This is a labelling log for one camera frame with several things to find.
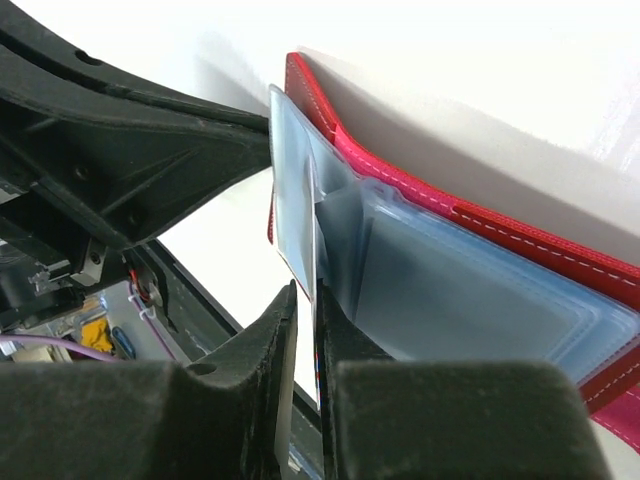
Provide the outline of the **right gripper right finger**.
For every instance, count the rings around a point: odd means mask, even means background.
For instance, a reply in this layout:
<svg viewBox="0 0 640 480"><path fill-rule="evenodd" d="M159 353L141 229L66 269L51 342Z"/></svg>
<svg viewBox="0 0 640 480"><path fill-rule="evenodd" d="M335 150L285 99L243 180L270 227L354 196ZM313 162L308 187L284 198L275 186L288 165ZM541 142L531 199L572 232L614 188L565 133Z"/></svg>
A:
<svg viewBox="0 0 640 480"><path fill-rule="evenodd" d="M541 362L401 362L319 302L329 479L607 479L582 399Z"/></svg>

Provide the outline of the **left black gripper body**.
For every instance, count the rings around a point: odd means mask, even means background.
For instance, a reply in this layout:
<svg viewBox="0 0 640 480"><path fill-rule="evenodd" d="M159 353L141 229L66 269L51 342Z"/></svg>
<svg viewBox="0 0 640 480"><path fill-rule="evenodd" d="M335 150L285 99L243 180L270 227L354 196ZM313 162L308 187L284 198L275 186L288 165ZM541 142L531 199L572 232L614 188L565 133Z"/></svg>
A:
<svg viewBox="0 0 640 480"><path fill-rule="evenodd" d="M37 326L80 307L106 246L33 192L1 182L1 328Z"/></svg>

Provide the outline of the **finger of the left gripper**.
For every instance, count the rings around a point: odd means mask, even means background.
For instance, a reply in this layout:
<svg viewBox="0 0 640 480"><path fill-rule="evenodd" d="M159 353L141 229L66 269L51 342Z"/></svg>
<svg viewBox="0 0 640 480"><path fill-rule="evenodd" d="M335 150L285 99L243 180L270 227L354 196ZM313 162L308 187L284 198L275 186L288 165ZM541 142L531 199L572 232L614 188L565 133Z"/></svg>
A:
<svg viewBox="0 0 640 480"><path fill-rule="evenodd" d="M93 58L1 5L1 184L114 249L271 164L266 118Z"/></svg>

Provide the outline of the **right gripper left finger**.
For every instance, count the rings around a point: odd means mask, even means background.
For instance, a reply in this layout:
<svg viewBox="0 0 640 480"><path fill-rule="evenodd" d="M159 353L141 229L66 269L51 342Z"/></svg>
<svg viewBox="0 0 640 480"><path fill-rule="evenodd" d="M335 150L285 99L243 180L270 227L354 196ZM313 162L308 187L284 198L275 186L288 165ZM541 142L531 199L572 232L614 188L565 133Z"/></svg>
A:
<svg viewBox="0 0 640 480"><path fill-rule="evenodd" d="M5 479L279 479L288 466L297 291L208 356L1 368Z"/></svg>

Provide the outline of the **red leather card holder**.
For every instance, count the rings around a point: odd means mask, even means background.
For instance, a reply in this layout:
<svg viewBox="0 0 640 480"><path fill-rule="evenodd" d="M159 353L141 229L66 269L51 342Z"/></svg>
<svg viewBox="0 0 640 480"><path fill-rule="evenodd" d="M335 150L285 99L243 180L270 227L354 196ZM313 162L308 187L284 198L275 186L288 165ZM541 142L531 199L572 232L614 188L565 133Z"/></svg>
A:
<svg viewBox="0 0 640 480"><path fill-rule="evenodd" d="M460 147L291 52L270 90L267 237L400 360L544 360L639 445L639 184L508 129Z"/></svg>

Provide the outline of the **black credit card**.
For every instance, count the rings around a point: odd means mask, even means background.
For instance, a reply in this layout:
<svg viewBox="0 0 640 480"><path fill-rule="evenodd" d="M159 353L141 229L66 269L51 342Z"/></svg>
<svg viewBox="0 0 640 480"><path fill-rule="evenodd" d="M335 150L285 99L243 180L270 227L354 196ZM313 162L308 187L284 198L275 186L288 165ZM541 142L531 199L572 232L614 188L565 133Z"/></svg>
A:
<svg viewBox="0 0 640 480"><path fill-rule="evenodd" d="M314 375L315 375L315 389L316 389L316 403L320 408L322 404L321 400L321 359L320 359L320 327L318 320L319 302L320 302L320 290L322 277L324 274L324 256L325 245L324 236L317 219L316 204L318 199L318 185L317 185L317 172L315 166L315 159L312 155L309 156L309 181L310 181L310 198L311 198L311 230L312 230L312 253L313 253L313 299L312 299L312 313L313 313L313 343L314 343Z"/></svg>

